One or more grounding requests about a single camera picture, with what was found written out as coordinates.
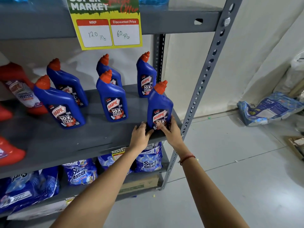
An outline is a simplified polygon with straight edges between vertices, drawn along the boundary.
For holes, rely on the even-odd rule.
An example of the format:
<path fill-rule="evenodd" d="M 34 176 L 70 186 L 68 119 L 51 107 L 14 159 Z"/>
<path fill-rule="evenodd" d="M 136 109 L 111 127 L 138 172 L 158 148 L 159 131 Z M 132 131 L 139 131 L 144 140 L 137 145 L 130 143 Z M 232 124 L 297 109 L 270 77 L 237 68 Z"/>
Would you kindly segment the yellow and green price sign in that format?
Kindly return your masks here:
<path fill-rule="evenodd" d="M 139 0 L 66 0 L 82 50 L 142 47 Z"/>

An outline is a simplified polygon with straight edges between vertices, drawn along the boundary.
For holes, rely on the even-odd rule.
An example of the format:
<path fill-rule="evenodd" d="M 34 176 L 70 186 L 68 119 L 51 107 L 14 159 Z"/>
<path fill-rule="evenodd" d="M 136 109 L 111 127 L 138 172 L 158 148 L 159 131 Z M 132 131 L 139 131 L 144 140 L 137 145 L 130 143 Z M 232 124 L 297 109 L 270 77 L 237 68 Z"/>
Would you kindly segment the group of blue cleaner bottles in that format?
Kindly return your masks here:
<path fill-rule="evenodd" d="M 109 55 L 105 54 L 97 63 L 99 75 L 96 88 L 108 121 L 119 122 L 128 118 L 126 93 L 121 76 L 108 66 Z M 79 78 L 61 69 L 58 58 L 47 66 L 47 74 L 41 76 L 33 88 L 36 97 L 64 129 L 74 129 L 86 124 L 80 110 L 89 105 Z"/>

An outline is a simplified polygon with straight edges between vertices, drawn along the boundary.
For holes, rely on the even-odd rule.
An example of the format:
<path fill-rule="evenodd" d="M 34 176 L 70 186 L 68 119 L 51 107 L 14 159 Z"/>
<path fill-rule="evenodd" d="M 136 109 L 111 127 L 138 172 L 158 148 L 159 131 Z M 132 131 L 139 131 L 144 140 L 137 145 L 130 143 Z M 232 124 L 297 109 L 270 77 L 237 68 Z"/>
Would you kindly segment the person's right hand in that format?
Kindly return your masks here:
<path fill-rule="evenodd" d="M 171 115 L 171 123 L 169 126 L 169 135 L 166 136 L 168 143 L 173 147 L 175 152 L 180 158 L 184 158 L 187 155 L 191 155 L 191 152 L 184 144 L 184 141 L 181 136 L 180 128 L 177 125 L 177 122 L 173 115 Z"/>

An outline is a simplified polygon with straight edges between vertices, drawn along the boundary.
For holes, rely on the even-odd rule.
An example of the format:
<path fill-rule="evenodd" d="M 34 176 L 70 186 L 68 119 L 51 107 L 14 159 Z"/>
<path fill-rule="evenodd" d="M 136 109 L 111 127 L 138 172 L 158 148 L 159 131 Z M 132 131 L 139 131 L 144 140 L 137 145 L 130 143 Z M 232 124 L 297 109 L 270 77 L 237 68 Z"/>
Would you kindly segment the large blue detergent packet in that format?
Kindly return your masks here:
<path fill-rule="evenodd" d="M 58 166 L 0 179 L 0 214 L 16 212 L 58 195 Z"/>

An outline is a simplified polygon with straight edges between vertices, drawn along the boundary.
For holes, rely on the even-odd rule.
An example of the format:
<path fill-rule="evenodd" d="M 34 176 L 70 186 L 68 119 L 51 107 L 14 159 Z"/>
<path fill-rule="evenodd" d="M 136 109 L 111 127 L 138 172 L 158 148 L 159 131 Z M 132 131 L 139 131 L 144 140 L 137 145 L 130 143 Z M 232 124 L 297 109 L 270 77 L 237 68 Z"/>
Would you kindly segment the small yellow shelf sign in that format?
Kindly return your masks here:
<path fill-rule="evenodd" d="M 124 154 L 126 147 L 111 151 L 113 161 L 115 162 L 120 156 Z"/>

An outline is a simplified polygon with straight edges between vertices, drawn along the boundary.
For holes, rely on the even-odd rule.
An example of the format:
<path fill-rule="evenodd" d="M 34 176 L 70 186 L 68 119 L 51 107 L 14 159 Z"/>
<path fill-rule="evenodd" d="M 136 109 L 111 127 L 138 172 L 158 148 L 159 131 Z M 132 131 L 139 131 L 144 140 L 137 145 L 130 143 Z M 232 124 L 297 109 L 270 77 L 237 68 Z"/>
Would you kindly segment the grey metal shelf rack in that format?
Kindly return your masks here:
<path fill-rule="evenodd" d="M 242 0 L 226 0 L 223 9 L 199 7 L 195 10 L 194 7 L 185 7 L 169 10 L 167 7 L 142 7 L 144 34 L 154 35 L 153 64 L 156 67 L 158 62 L 158 76 L 161 76 L 161 46 L 165 34 L 215 32 L 183 124 L 175 110 L 172 111 L 183 138 L 190 128 L 241 3 Z M 119 122 L 108 130 L 98 132 L 98 129 L 106 128 L 110 123 L 105 119 L 97 119 L 97 122 L 89 122 L 75 132 L 67 130 L 67 144 L 62 137 L 64 130 L 51 126 L 49 118 L 43 116 L 42 119 L 32 119 L 17 100 L 3 101 L 4 106 L 15 115 L 13 119 L 0 125 L 0 131 L 5 131 L 5 138 L 13 145 L 20 145 L 25 149 L 27 156 L 15 165 L 0 168 L 0 179 L 59 166 L 68 161 L 95 158 L 129 145 L 130 135 L 127 135 L 127 132 L 144 119 L 147 100 L 135 97 L 135 84 L 126 85 L 124 89 L 127 92 L 127 100 L 131 101 L 133 113 L 127 122 Z"/>

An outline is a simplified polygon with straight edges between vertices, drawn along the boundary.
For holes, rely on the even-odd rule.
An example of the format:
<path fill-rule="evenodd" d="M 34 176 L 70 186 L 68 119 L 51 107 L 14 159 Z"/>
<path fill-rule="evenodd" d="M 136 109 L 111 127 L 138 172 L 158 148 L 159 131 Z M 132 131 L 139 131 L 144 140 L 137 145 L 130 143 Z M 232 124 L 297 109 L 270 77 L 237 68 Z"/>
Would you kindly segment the crumpled blue plastic package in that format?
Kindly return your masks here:
<path fill-rule="evenodd" d="M 246 101 L 239 101 L 237 107 L 245 126 L 257 126 L 286 119 L 302 111 L 304 103 L 282 92 L 274 92 L 255 107 L 251 107 Z"/>

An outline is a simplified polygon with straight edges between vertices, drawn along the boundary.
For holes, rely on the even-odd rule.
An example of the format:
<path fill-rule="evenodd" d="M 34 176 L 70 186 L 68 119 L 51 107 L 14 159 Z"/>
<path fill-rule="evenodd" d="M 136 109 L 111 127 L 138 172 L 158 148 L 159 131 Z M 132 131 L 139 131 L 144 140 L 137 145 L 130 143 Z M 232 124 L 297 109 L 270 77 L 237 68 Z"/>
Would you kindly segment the person's right forearm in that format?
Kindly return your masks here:
<path fill-rule="evenodd" d="M 192 153 L 180 158 L 180 164 L 204 228 L 249 228 Z"/>

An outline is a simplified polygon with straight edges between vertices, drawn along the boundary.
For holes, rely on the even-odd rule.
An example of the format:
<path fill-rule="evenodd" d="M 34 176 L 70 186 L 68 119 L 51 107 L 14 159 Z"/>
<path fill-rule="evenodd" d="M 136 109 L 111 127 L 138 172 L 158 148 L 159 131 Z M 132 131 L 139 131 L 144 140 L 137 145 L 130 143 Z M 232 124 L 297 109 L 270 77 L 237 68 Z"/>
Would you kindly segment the flat brown cardboard piece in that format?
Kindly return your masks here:
<path fill-rule="evenodd" d="M 304 136 L 285 136 L 284 141 L 295 156 L 304 162 Z"/>

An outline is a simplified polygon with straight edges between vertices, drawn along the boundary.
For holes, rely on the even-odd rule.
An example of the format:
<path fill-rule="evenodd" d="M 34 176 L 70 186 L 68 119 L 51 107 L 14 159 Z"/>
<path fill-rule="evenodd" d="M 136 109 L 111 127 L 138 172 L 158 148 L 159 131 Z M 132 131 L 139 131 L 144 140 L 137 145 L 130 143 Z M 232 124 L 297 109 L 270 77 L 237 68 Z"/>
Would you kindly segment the white plastic bag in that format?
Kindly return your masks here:
<path fill-rule="evenodd" d="M 304 79 L 304 50 L 290 62 L 290 67 L 284 73 L 273 92 L 289 94 Z"/>

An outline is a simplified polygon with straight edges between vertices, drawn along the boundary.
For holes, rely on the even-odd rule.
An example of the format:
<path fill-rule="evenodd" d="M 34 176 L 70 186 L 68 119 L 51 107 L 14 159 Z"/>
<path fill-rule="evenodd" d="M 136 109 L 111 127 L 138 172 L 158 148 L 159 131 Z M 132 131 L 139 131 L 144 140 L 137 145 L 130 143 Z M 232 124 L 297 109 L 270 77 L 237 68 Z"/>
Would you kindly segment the red cleaner bottle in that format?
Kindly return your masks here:
<path fill-rule="evenodd" d="M 26 152 L 0 136 L 0 167 L 13 165 L 25 158 Z"/>
<path fill-rule="evenodd" d="M 0 82 L 22 103 L 29 114 L 48 113 L 43 103 L 34 94 L 34 83 L 29 80 L 23 68 L 13 62 L 0 66 Z"/>
<path fill-rule="evenodd" d="M 0 122 L 9 120 L 13 117 L 13 113 L 0 104 Z"/>

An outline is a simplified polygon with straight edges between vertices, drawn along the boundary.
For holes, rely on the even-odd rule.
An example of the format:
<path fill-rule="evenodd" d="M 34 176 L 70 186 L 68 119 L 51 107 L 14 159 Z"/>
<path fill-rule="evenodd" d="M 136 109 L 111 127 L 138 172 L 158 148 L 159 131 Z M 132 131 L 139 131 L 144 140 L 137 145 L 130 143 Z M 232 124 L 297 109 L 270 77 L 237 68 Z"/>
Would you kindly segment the person's left hand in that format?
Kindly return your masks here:
<path fill-rule="evenodd" d="M 149 141 L 146 141 L 146 122 L 141 122 L 139 126 L 135 126 L 132 131 L 131 141 L 129 145 L 129 151 L 134 154 L 141 153 L 148 145 Z"/>

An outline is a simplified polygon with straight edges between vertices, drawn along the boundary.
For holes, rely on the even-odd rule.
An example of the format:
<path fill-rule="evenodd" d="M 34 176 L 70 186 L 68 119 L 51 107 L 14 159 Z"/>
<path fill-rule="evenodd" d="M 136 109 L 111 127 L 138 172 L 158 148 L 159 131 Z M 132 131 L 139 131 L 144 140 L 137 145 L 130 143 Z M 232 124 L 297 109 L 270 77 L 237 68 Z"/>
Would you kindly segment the person's left forearm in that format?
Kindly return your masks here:
<path fill-rule="evenodd" d="M 130 145 L 66 207 L 50 228 L 102 228 L 133 161 L 147 145 Z"/>

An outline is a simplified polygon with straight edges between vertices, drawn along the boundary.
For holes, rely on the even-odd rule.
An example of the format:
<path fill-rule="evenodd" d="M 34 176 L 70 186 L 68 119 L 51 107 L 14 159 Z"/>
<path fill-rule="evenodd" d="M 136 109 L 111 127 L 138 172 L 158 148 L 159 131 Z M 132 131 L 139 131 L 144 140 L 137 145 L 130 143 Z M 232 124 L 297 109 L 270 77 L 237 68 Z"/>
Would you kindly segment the blue red-capped cleaner bottle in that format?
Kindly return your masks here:
<path fill-rule="evenodd" d="M 167 80 L 157 83 L 148 96 L 147 125 L 150 129 L 158 130 L 158 122 L 169 127 L 173 102 L 164 94 L 167 83 Z"/>

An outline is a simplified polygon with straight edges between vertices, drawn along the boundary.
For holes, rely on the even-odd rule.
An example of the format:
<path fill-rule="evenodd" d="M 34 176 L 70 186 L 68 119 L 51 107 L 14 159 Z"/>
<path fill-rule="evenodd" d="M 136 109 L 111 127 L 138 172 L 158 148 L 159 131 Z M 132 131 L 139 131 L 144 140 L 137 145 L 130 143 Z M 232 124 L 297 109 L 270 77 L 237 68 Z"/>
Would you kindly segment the brown cardboard box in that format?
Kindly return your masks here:
<path fill-rule="evenodd" d="M 158 186 L 159 175 L 143 178 L 140 180 L 124 183 L 120 188 L 118 195 L 139 191 L 142 189 L 154 188 Z"/>

